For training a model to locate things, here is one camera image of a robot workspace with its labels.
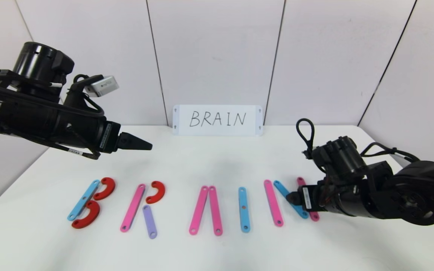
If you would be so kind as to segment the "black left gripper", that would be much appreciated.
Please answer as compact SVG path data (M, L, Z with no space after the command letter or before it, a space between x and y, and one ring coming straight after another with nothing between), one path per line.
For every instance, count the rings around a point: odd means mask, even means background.
M88 116L58 110L57 115L57 149L73 154L112 153L118 149L150 151L153 145L132 134L121 132L120 125L104 116Z

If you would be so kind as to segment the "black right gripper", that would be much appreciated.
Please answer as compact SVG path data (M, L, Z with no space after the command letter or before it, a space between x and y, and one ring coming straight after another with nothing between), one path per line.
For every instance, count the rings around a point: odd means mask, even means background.
M334 214L344 214L339 206L339 189L331 184L301 186L298 192L290 192L286 195L286 200L295 206L303 205L306 211L310 212L331 212Z

